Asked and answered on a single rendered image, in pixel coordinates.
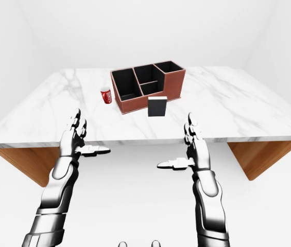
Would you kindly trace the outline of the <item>red patterned mug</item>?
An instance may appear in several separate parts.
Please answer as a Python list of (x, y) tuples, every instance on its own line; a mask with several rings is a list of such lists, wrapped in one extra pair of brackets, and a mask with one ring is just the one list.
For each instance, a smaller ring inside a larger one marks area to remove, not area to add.
[(100, 89), (102, 98), (105, 104), (110, 104), (112, 102), (111, 90), (108, 86), (104, 86)]

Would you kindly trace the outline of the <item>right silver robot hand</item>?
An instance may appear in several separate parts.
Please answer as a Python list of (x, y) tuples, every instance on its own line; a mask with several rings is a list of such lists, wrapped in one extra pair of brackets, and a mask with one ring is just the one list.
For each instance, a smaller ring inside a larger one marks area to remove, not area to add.
[(157, 164), (160, 169), (184, 170), (191, 167), (193, 171), (211, 168), (210, 154), (206, 141), (201, 136), (200, 125), (194, 114), (188, 114), (188, 122), (184, 124), (184, 142), (187, 145), (187, 158), (179, 157)]

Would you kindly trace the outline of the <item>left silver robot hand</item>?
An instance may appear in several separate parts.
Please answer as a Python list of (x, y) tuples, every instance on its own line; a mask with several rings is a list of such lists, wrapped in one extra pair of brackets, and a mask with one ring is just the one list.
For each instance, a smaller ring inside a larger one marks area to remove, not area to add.
[(68, 121), (60, 141), (60, 156), (71, 156), (76, 159), (85, 156), (107, 154), (111, 150), (105, 146), (86, 145), (84, 138), (87, 134), (87, 121), (81, 118), (81, 110), (77, 108)]

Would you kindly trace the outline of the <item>red-brown desk caddy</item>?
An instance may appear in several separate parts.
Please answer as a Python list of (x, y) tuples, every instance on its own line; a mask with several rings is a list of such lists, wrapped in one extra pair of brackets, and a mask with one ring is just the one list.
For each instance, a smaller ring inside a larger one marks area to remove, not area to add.
[(186, 69), (173, 61), (110, 71), (115, 101), (122, 114), (148, 106), (148, 97), (180, 98)]

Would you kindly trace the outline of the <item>black book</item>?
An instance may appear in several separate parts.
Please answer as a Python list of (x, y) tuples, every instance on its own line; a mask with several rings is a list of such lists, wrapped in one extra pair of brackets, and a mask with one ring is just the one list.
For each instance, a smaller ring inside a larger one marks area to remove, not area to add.
[(148, 116), (165, 116), (167, 97), (151, 96), (148, 97)]

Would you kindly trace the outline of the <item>wooden table leg panel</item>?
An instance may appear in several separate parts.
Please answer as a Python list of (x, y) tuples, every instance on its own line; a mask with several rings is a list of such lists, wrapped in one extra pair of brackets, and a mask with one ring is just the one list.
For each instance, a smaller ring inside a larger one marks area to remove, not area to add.
[(59, 147), (0, 148), (0, 156), (42, 187), (59, 157)]
[(272, 142), (229, 142), (228, 146), (248, 180), (253, 181), (291, 151), (291, 140)]

